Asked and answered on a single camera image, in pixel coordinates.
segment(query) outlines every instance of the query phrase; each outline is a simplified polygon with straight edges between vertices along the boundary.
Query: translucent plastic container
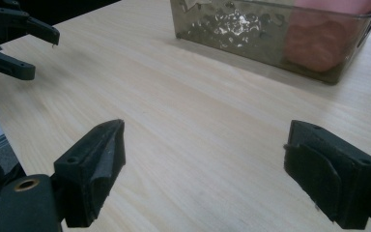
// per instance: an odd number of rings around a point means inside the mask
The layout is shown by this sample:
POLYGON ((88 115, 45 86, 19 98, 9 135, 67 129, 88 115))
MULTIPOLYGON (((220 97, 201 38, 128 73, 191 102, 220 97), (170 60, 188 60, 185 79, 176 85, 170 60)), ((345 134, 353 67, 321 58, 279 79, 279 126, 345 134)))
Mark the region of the translucent plastic container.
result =
POLYGON ((371 30, 341 14, 249 0, 170 0, 176 37, 334 84, 371 30))

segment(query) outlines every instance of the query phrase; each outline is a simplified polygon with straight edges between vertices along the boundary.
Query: pink object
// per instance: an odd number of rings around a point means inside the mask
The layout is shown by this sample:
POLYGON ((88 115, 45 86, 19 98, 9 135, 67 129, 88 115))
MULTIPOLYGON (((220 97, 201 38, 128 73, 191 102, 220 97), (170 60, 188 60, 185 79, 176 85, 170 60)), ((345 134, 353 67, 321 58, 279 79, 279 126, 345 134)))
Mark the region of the pink object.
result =
POLYGON ((371 0, 296 0, 295 6, 342 13, 293 9, 285 37, 284 56, 290 62, 323 73, 352 54, 362 20, 351 15, 371 13, 371 0))

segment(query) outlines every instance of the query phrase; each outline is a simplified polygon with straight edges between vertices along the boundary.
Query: wooden table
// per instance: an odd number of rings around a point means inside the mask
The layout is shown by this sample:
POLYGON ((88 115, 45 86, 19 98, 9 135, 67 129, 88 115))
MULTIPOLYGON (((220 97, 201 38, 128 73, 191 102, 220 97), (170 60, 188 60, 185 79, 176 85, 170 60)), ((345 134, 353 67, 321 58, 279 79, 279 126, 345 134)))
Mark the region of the wooden table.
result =
POLYGON ((327 86, 177 40, 167 0, 124 0, 56 27, 59 46, 3 46, 37 72, 0 74, 0 125, 26 172, 50 175, 92 127, 125 120, 127 165, 84 231, 342 231, 285 173, 282 146, 297 119, 371 155, 371 35, 327 86))

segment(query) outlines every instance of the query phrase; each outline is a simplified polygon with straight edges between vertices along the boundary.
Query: plastic bin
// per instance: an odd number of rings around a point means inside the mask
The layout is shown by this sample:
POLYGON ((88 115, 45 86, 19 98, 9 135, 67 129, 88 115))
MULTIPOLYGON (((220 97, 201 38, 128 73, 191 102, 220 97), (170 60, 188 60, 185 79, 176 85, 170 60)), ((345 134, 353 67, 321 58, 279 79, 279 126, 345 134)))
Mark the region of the plastic bin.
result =
POLYGON ((371 13, 261 1, 170 0, 176 37, 334 84, 371 31, 371 13))

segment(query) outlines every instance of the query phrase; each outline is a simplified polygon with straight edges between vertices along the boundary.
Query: light wood grain surface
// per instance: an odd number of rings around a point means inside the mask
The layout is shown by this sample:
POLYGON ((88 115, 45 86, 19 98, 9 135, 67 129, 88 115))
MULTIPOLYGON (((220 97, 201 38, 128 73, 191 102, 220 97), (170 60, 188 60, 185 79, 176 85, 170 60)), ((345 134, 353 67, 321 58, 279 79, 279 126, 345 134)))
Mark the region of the light wood grain surface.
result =
POLYGON ((123 0, 56 27, 59 46, 3 46, 37 72, 0 74, 0 125, 26 172, 50 175, 92 127, 125 120, 127 165, 82 231, 342 231, 285 173, 282 146, 297 119, 371 155, 371 35, 327 86, 177 40, 167 0, 123 0))

